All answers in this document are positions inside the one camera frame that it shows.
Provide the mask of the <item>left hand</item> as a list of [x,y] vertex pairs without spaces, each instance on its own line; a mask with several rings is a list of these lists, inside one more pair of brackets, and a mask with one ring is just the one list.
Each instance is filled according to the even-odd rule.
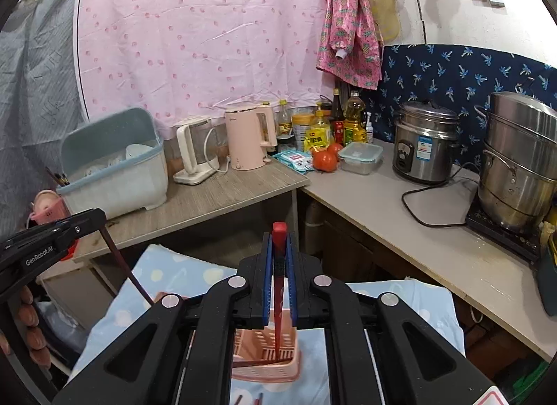
[[19,293],[17,318],[25,326],[25,342],[30,358],[34,363],[45,369],[51,367],[51,355],[46,345],[44,334],[39,328],[39,317],[33,307],[33,295],[27,286]]

